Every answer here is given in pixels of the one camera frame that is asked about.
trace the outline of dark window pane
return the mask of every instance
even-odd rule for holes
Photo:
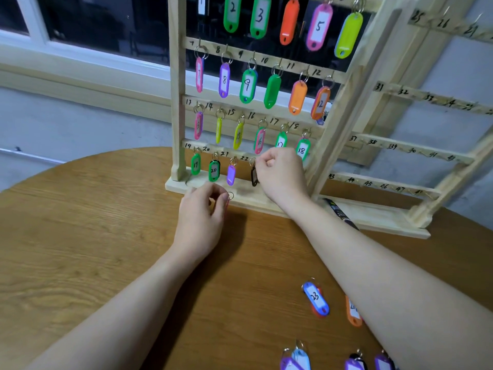
[[[363,12],[363,26],[359,32],[353,52],[347,58],[339,59],[334,55],[334,47],[344,20],[351,13],[350,9],[332,5],[334,14],[325,37],[324,45],[320,50],[310,52],[306,48],[305,40],[314,9],[320,2],[313,0],[299,0],[300,11],[296,26],[296,36],[289,45],[284,46],[280,43],[279,35],[284,9],[289,0],[272,0],[267,34],[261,39],[254,39],[250,36],[250,20],[254,0],[242,0],[240,22],[238,29],[234,33],[227,32],[223,25],[225,0],[206,0],[205,16],[199,15],[197,1],[198,0],[187,0],[187,36],[201,38],[220,44],[229,44],[236,48],[248,49],[250,51],[282,57],[293,61],[306,62],[324,68],[334,68],[339,71],[346,71],[348,69],[354,52],[356,51],[356,47],[370,18],[370,14]],[[187,62],[188,69],[195,70],[194,52],[191,50],[187,50]],[[220,66],[221,57],[209,55],[204,64],[205,73],[218,76]],[[231,79],[240,81],[246,68],[247,64],[245,62],[233,61],[231,64]],[[257,65],[256,70],[258,73],[257,85],[265,87],[271,76],[271,68]],[[291,92],[293,84],[299,80],[299,77],[299,74],[285,71],[282,75],[281,90]],[[321,87],[321,82],[322,80],[315,78],[310,78],[308,80],[309,97],[315,97],[317,91]],[[336,84],[331,90],[331,99],[335,97],[338,89],[339,84]]]
[[[168,0],[38,0],[52,40],[168,64]]]
[[[0,0],[0,29],[28,33],[17,0]]]

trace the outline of key tag labeled 5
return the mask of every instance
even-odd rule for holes
[[[326,86],[324,84],[326,79],[331,81],[330,86]],[[312,119],[318,120],[324,116],[325,107],[330,99],[330,90],[334,88],[334,85],[335,82],[332,75],[327,75],[324,79],[322,79],[322,88],[318,90],[313,106],[311,107],[310,115]]]
[[[306,282],[303,286],[301,286],[303,292],[310,300],[311,305],[315,308],[315,311],[321,316],[326,316],[330,312],[329,305],[324,300],[320,291],[312,282]]]
[[[267,125],[268,123],[265,118],[261,119],[260,122],[258,122],[257,136],[255,136],[255,146],[253,147],[255,154],[260,154],[260,152],[262,152],[262,148],[264,147],[265,131],[267,130]]]
[[[298,14],[300,12],[300,3],[298,0],[289,0],[284,9],[284,16],[280,26],[280,43],[288,45],[293,41],[294,30],[298,22]]]
[[[364,0],[354,0],[352,13],[344,20],[336,47],[334,48],[336,57],[346,58],[353,51],[354,44],[363,24],[363,15],[361,13],[364,10],[364,4]]]
[[[349,358],[356,361],[363,370],[368,370],[366,362],[363,361],[363,353],[361,353],[360,349],[357,349],[356,353],[350,354]]]
[[[325,36],[329,29],[330,20],[334,11],[332,10],[332,1],[325,1],[324,3],[318,5],[311,17],[310,29],[307,35],[307,49],[309,51],[317,51],[324,45]]]
[[[287,144],[287,133],[289,131],[289,125],[284,123],[280,126],[280,132],[276,139],[276,147],[282,148]]]
[[[280,358],[280,370],[304,370],[291,356],[291,349],[285,348]]]
[[[244,104],[250,103],[255,97],[258,78],[257,72],[255,71],[256,68],[257,61],[255,60],[255,57],[252,57],[248,61],[248,69],[243,73],[242,85],[240,87],[240,101]]]
[[[310,359],[305,351],[305,346],[300,340],[296,341],[295,348],[291,354],[291,358],[296,361],[303,370],[311,370]]]
[[[245,115],[242,114],[238,117],[238,125],[235,130],[235,140],[233,141],[233,149],[238,149],[243,140],[243,127],[245,124]]]
[[[218,160],[219,153],[213,153],[213,160],[209,163],[209,181],[216,181],[221,174],[221,163]]]
[[[217,118],[217,125],[216,125],[216,144],[219,144],[221,141],[221,129],[222,129],[222,119],[226,116],[226,112],[222,107],[220,107],[218,110],[216,110],[216,118]]]
[[[377,370],[395,370],[394,361],[382,350],[382,354],[375,356],[375,368]]]
[[[229,33],[233,33],[238,29],[241,5],[242,0],[225,0],[224,2],[224,17],[222,23]]]
[[[230,160],[230,164],[229,164],[229,167],[228,167],[228,175],[226,176],[226,182],[232,186],[235,182],[235,175],[236,175],[236,164],[238,163],[238,159],[236,158],[236,156],[234,156],[231,160]]]
[[[303,130],[301,134],[301,139],[298,142],[298,146],[296,147],[296,154],[301,157],[303,161],[308,156],[308,152],[310,151],[311,141],[309,137],[311,136],[310,130]]]
[[[229,55],[229,61],[224,62],[224,54]],[[231,69],[229,65],[233,62],[233,58],[231,57],[231,53],[228,52],[228,47],[226,46],[226,51],[221,54],[221,68],[219,69],[219,96],[223,99],[228,97],[229,93],[229,78],[231,76]]]
[[[192,175],[198,175],[200,173],[200,149],[198,147],[193,148],[194,155],[190,161],[190,167],[192,169]]]
[[[363,320],[359,315],[358,309],[353,305],[349,297],[346,296],[346,314],[348,315],[349,322],[355,326],[360,327],[363,324]]]
[[[279,74],[276,74],[276,67],[279,68]],[[272,68],[272,75],[267,82],[267,88],[264,96],[264,105],[267,109],[270,109],[276,104],[277,96],[280,90],[280,77],[283,72],[284,70],[279,63],[276,63]]]
[[[254,39],[261,39],[267,32],[272,0],[254,0],[251,13],[250,34]]]
[[[204,50],[203,57],[199,56],[198,50],[199,48]],[[209,51],[203,45],[197,45],[194,50],[195,55],[195,87],[197,88],[197,92],[201,93],[204,87],[204,61],[209,57]]]
[[[204,106],[201,103],[197,103],[197,105],[193,107],[194,113],[197,114],[195,116],[195,129],[193,134],[195,140],[198,140],[202,135],[202,130],[204,128],[204,110]]]
[[[289,112],[294,115],[298,115],[301,112],[301,108],[303,107],[303,103],[305,102],[305,97],[308,92],[308,69],[306,70],[306,78],[301,80],[303,73],[304,72],[300,74],[300,80],[294,83],[291,91],[291,97],[289,98],[288,109]]]
[[[250,166],[251,166],[251,185],[252,186],[257,186],[258,184],[258,178],[257,178],[257,169],[255,168],[255,158],[250,158]]]

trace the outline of person's right arm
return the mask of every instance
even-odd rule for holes
[[[314,203],[293,149],[269,149],[255,165],[402,370],[491,368],[491,311]]]

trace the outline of table top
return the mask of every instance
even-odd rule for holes
[[[169,248],[182,197],[164,188],[170,168],[170,148],[125,149],[0,193],[3,370],[26,366]],[[237,170],[248,178],[248,163]],[[333,181],[323,193],[403,208],[416,202]],[[427,240],[365,233],[493,310],[493,232],[446,209],[429,231]],[[316,317],[301,291],[310,278],[330,305],[327,317]],[[143,368],[273,369],[295,339],[313,368],[342,369],[361,348],[374,369],[382,349],[365,324],[349,323],[344,293],[291,220],[230,206],[218,247],[183,285]]]

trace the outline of key tag labeled 9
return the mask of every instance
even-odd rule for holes
[[[311,302],[311,305],[315,309],[315,311],[321,315],[326,316],[330,312],[329,304],[324,300],[320,291],[312,282],[306,282],[303,286],[301,286],[303,292],[308,297]]]
[[[293,41],[294,30],[298,22],[298,14],[300,12],[300,3],[298,0],[289,0],[284,9],[284,16],[280,26],[280,43],[288,45]]]
[[[306,70],[306,78],[301,80],[303,73],[304,71],[300,74],[300,80],[294,83],[291,91],[291,97],[289,98],[288,109],[289,112],[294,115],[298,115],[301,112],[301,108],[303,107],[303,103],[305,102],[305,97],[308,92],[308,69]]]
[[[229,56],[229,61],[227,62],[224,62],[223,58],[225,53]],[[231,69],[229,68],[229,65],[233,62],[233,58],[231,53],[228,52],[227,46],[226,51],[221,54],[221,62],[222,65],[219,69],[219,96],[224,99],[225,97],[228,97],[229,93],[229,78],[231,76]]]
[[[258,184],[258,178],[257,178],[257,169],[255,168],[255,158],[250,158],[250,166],[251,166],[251,185],[252,186],[257,186]]]
[[[375,368],[377,370],[395,370],[394,361],[382,350],[382,354],[375,356]]]
[[[233,149],[238,149],[243,140],[243,127],[245,124],[245,115],[242,114],[238,117],[238,125],[235,130],[235,140],[233,141]]]
[[[224,18],[222,23],[229,33],[233,33],[238,29],[241,5],[242,0],[225,0],[224,2]]]
[[[195,140],[198,140],[200,136],[202,135],[202,130],[204,128],[204,106],[201,103],[197,103],[193,107],[194,113],[197,115],[195,116],[195,129],[194,129],[194,138]]]
[[[301,139],[298,142],[298,146],[296,147],[296,154],[301,157],[303,161],[308,156],[308,152],[310,151],[311,141],[309,137],[311,136],[310,130],[303,130],[301,134]]]
[[[264,147],[265,131],[267,130],[267,125],[268,123],[265,118],[261,119],[260,122],[258,122],[257,135],[255,136],[255,146],[253,147],[255,154],[260,154],[260,152],[262,152],[262,148]]]
[[[209,163],[209,181],[216,181],[221,174],[221,163],[218,160],[219,153],[213,153],[213,160]]]
[[[221,129],[222,129],[222,119],[226,116],[226,112],[222,107],[220,107],[218,110],[216,110],[216,118],[217,118],[217,125],[216,125],[216,144],[219,144],[221,141]]]
[[[276,74],[276,68],[279,68],[279,74]],[[267,109],[270,109],[276,104],[277,96],[280,91],[280,77],[283,72],[284,70],[280,63],[276,63],[272,68],[272,75],[267,82],[264,96],[264,105]]]
[[[204,50],[203,57],[199,56],[198,50],[199,48]],[[197,88],[197,92],[201,93],[204,88],[204,61],[209,57],[209,51],[203,45],[197,45],[194,50],[195,55],[195,87]]]
[[[287,133],[289,131],[289,125],[284,123],[280,126],[280,132],[276,139],[276,147],[282,148],[287,144]]]
[[[359,31],[363,24],[364,0],[354,0],[352,13],[346,17],[342,25],[339,38],[334,48],[334,55],[338,58],[346,58],[353,51],[354,44],[358,38]]]
[[[363,370],[368,370],[366,362],[363,361],[363,353],[361,353],[360,349],[357,349],[356,353],[350,354],[349,359],[356,361]]]
[[[363,320],[359,315],[358,309],[353,305],[349,297],[346,296],[346,314],[349,322],[355,327],[361,327]]]
[[[235,183],[235,175],[236,175],[236,164],[238,163],[238,159],[234,156],[230,160],[230,164],[228,167],[228,174],[226,176],[226,182],[228,185],[232,186]]]
[[[257,88],[257,61],[255,57],[252,57],[248,61],[248,69],[246,69],[243,73],[242,77],[242,85],[240,87],[240,101],[244,104],[250,103],[255,97],[255,90]]]
[[[250,21],[250,34],[254,39],[261,39],[267,32],[272,0],[254,0]]]
[[[326,79],[331,81],[330,86],[324,85]],[[325,107],[330,99],[330,90],[334,88],[334,85],[335,82],[332,75],[327,75],[322,79],[322,88],[318,90],[313,106],[311,107],[310,115],[312,119],[318,120],[324,116]]]
[[[200,148],[193,147],[194,155],[190,161],[190,167],[192,169],[192,175],[198,175],[200,173]]]
[[[330,20],[334,11],[332,10],[332,1],[325,1],[324,3],[318,5],[311,17],[310,29],[307,35],[307,49],[309,51],[317,51],[324,45],[325,36],[329,30]]]
[[[298,362],[296,362],[292,354],[290,354],[291,349],[285,348],[282,351],[282,356],[280,358],[280,370],[304,370]]]
[[[295,348],[291,354],[291,358],[296,361],[303,370],[311,370],[310,358],[305,351],[305,346],[300,340],[296,341]]]

